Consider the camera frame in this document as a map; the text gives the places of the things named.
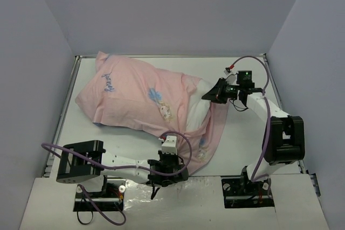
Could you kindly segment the pink and blue Frozen pillowcase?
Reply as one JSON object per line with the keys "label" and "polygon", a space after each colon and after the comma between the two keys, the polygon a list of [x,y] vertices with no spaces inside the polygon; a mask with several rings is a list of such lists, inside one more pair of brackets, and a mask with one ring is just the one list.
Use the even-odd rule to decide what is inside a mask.
{"label": "pink and blue Frozen pillowcase", "polygon": [[178,153],[195,173],[213,157],[226,124],[228,105],[210,102],[200,128],[186,131],[189,99],[201,78],[114,54],[99,52],[96,74],[75,98],[100,126],[126,127],[161,136],[183,134]]}

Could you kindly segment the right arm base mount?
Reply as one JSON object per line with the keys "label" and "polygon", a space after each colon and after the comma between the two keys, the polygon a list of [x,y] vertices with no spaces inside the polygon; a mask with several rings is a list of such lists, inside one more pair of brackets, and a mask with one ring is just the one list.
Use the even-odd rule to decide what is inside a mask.
{"label": "right arm base mount", "polygon": [[226,209],[274,207],[268,182],[242,183],[240,177],[221,178]]}

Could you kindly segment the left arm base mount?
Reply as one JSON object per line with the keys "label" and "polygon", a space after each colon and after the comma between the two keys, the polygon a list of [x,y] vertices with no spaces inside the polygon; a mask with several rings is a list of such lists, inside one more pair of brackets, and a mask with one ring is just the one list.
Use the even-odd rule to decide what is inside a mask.
{"label": "left arm base mount", "polygon": [[[125,181],[106,180],[100,192],[89,192],[95,206],[101,212],[119,212],[124,208]],[[78,186],[75,193],[73,212],[98,212]]]}

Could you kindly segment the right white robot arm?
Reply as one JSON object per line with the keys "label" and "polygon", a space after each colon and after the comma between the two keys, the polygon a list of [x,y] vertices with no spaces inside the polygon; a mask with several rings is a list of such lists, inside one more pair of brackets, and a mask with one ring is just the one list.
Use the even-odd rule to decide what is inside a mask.
{"label": "right white robot arm", "polygon": [[292,116],[270,101],[265,89],[255,86],[252,71],[227,68],[225,73],[226,77],[220,78],[202,99],[217,104],[239,100],[265,123],[259,158],[243,168],[239,180],[240,190],[251,194],[258,188],[258,182],[269,183],[270,175],[279,168],[304,158],[304,122],[300,116]]}

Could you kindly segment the white pillow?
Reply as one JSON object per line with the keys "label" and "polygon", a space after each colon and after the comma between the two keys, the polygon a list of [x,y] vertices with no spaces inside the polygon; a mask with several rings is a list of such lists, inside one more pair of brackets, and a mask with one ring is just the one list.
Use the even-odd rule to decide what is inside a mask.
{"label": "white pillow", "polygon": [[213,85],[208,81],[200,79],[196,85],[196,90],[189,99],[188,114],[186,122],[186,131],[195,131],[201,127],[203,121],[209,111],[210,101],[203,100],[202,96],[206,94]]}

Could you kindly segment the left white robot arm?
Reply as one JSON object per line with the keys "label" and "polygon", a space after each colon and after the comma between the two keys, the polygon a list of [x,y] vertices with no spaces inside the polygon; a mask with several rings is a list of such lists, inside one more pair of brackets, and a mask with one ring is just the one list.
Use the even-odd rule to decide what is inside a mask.
{"label": "left white robot arm", "polygon": [[112,154],[102,141],[63,146],[56,181],[81,184],[87,192],[102,197],[108,192],[108,177],[129,179],[137,184],[167,187],[189,178],[187,166],[178,155],[177,137],[165,136],[159,159],[138,160]]}

